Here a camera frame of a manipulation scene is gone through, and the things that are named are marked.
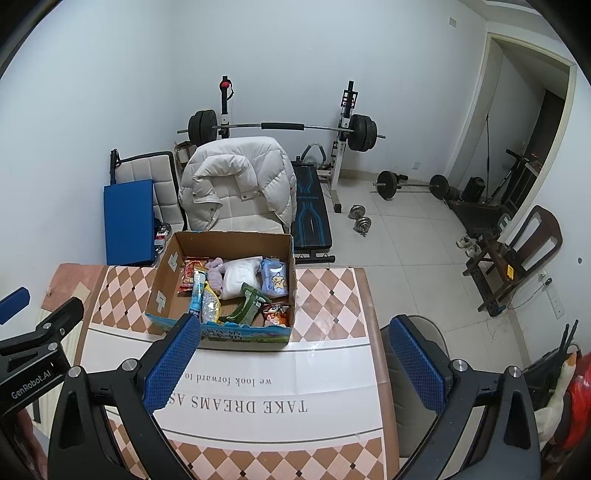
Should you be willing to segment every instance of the white puffer jacket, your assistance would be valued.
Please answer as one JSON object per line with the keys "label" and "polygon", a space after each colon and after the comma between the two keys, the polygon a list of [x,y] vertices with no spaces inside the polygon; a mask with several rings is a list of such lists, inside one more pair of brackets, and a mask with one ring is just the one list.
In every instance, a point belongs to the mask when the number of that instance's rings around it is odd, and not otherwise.
{"label": "white puffer jacket", "polygon": [[193,231],[213,228],[220,211],[225,216],[272,212],[289,233],[296,218],[295,177],[274,138],[216,140],[199,147],[189,160],[178,200]]}

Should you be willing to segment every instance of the small cardboard box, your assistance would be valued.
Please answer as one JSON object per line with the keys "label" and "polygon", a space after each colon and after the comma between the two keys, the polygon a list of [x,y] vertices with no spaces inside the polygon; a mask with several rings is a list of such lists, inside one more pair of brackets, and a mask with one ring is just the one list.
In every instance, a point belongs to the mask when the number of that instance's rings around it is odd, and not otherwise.
{"label": "small cardboard box", "polygon": [[[202,324],[202,336],[212,339],[247,342],[289,342],[296,315],[296,268],[291,235],[254,232],[177,232],[173,235],[156,271],[146,316],[164,329],[171,329],[183,313],[189,311],[191,296],[179,294],[183,278],[183,262],[187,257],[220,257],[224,261],[248,257],[279,258],[288,265],[289,296],[273,300],[289,303],[289,327],[265,327],[259,312],[252,326],[226,322]],[[221,300],[222,313],[232,313],[243,298]]]}

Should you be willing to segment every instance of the power outlet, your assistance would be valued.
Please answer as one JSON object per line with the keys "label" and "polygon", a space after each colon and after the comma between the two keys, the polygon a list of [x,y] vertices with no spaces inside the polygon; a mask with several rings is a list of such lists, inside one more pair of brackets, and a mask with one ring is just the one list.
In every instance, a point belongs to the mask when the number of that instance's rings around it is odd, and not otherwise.
{"label": "power outlet", "polygon": [[558,320],[564,315],[564,307],[562,306],[562,302],[558,296],[558,290],[556,290],[556,286],[554,283],[551,283],[546,288],[546,293],[548,294],[548,298],[550,299],[550,304],[552,305],[552,310],[554,310],[554,315]]}

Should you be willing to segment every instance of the weight plate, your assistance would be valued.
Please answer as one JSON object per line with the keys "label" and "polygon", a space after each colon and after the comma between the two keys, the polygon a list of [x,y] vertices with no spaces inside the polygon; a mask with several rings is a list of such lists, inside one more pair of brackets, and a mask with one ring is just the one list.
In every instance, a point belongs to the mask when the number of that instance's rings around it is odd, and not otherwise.
{"label": "weight plate", "polygon": [[435,185],[435,188],[431,189],[431,193],[436,199],[443,200],[446,197],[449,183],[443,175],[434,175],[429,185]]}
{"label": "weight plate", "polygon": [[363,147],[361,148],[361,152],[367,152],[371,148],[372,138],[378,138],[378,127],[377,125],[371,120],[370,117],[364,115],[365,118],[365,141],[363,142]]}
{"label": "weight plate", "polygon": [[201,117],[203,116],[203,110],[199,110],[195,115],[193,115],[190,119],[189,119],[189,141],[195,145],[196,147],[200,147],[201,145],[203,145],[203,142],[201,141],[201,131],[200,131],[200,125],[201,125]]}
{"label": "weight plate", "polygon": [[377,190],[379,195],[384,200],[389,200],[394,197],[396,194],[396,190],[398,190],[398,179],[396,178],[396,174],[392,173],[391,171],[384,170],[382,173],[378,175],[378,184],[384,184],[383,186],[378,186]]}
{"label": "weight plate", "polygon": [[377,126],[377,124],[373,120],[371,120],[371,128],[368,131],[368,137],[369,137],[369,132],[370,131],[372,132],[372,134],[371,134],[371,137],[370,137],[370,142],[369,142],[369,148],[368,148],[368,150],[371,150],[373,147],[375,147],[375,143],[378,140],[378,126]]}
{"label": "weight plate", "polygon": [[365,142],[365,135],[367,134],[365,117],[363,115],[357,114],[351,115],[349,128],[352,130],[352,132],[347,138],[347,145],[354,152],[361,151],[363,148],[363,143]]}
{"label": "weight plate", "polygon": [[201,133],[202,144],[213,142],[217,139],[217,115],[213,110],[205,110],[201,116],[199,131]]}

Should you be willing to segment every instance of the dumbbell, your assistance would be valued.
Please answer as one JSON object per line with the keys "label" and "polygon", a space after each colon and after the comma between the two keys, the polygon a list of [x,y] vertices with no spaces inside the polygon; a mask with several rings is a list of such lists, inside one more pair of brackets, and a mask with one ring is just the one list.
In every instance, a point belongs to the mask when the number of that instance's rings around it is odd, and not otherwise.
{"label": "dumbbell", "polygon": [[355,220],[353,229],[365,236],[371,228],[371,218],[364,216],[365,207],[363,205],[353,205],[349,211],[349,218]]}

